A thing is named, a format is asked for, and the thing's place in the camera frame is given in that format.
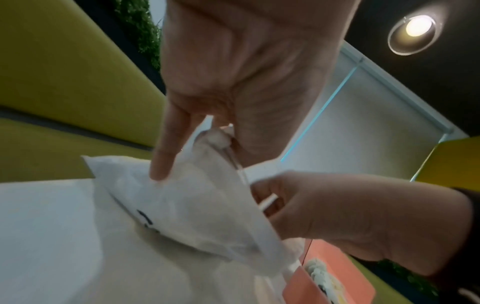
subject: green foliage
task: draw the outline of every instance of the green foliage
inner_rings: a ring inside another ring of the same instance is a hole
[[[432,285],[427,279],[424,277],[411,272],[410,270],[394,263],[390,260],[383,260],[378,262],[380,268],[390,273],[395,274],[396,276],[408,281],[416,290],[420,291],[421,293],[431,297],[437,298],[439,295],[439,291],[435,286]]]
[[[138,52],[160,71],[162,29],[152,21],[149,0],[114,0],[123,32]]]

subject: dark ceiling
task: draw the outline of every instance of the dark ceiling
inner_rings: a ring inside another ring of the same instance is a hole
[[[394,54],[390,29],[432,3],[449,10],[439,39],[423,52]],[[470,136],[480,135],[480,1],[363,0],[346,41]]]

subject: black sleeve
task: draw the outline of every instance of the black sleeve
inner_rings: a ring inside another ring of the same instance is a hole
[[[480,192],[456,190],[472,203],[471,231],[460,251],[430,279],[440,289],[440,303],[480,303]]]

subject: human hand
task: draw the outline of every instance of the human hand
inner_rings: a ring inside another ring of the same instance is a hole
[[[365,260],[393,260],[422,275],[446,265],[471,229],[462,193],[368,175],[287,172],[251,186],[282,239],[324,239]]]
[[[168,105],[150,176],[164,179],[206,115],[234,125],[243,166],[281,154],[322,89],[359,0],[168,0]]]

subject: white table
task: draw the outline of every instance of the white table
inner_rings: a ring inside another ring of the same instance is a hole
[[[274,303],[246,266],[147,231],[92,180],[0,184],[0,303]]]

